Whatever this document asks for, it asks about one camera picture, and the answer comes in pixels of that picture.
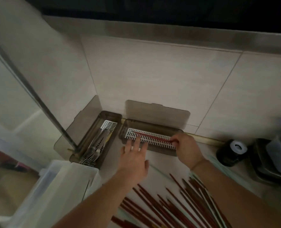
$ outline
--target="forearm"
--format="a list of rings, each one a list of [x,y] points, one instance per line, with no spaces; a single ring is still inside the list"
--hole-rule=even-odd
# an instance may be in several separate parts
[[[225,176],[209,161],[193,170],[233,228],[281,227],[281,216],[262,199]]]
[[[53,228],[105,228],[131,187],[119,174],[115,174],[100,189],[90,195]]]

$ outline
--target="metal pole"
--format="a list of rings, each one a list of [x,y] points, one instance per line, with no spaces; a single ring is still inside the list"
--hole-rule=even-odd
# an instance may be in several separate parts
[[[14,78],[21,84],[21,86],[25,89],[25,91],[31,96],[31,98],[37,103],[40,109],[45,113],[45,115],[50,119],[50,121],[54,124],[54,126],[61,132],[63,137],[70,143],[70,145],[77,149],[76,143],[70,137],[70,135],[65,131],[65,129],[61,126],[61,124],[57,121],[55,116],[51,113],[51,111],[47,108],[47,106],[43,103],[41,98],[29,84],[29,82],[25,79],[23,74],[17,69],[17,67],[12,63],[3,49],[0,47],[0,61],[6,66],[6,68],[10,71],[10,73],[14,76]]]

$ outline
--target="bracelet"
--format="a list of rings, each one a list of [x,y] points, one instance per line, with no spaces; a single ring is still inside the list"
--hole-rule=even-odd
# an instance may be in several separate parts
[[[207,159],[203,159],[196,163],[190,170],[193,171],[198,165],[202,164],[203,162],[209,162]]]

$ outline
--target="black cylindrical container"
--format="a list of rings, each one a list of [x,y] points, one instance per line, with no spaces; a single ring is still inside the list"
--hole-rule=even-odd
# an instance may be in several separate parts
[[[246,152],[246,145],[230,139],[217,150],[216,156],[222,165],[232,167],[247,156]]]

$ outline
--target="hand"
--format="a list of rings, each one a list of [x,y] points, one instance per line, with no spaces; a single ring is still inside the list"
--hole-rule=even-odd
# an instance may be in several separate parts
[[[138,136],[135,139],[132,150],[131,139],[128,139],[126,146],[120,150],[120,162],[116,176],[120,176],[130,188],[136,186],[148,175],[149,161],[145,159],[148,142],[145,142],[141,150],[138,151],[140,138]]]
[[[192,169],[197,163],[205,159],[192,136],[177,133],[170,138],[170,141],[176,148],[179,160],[189,169]]]

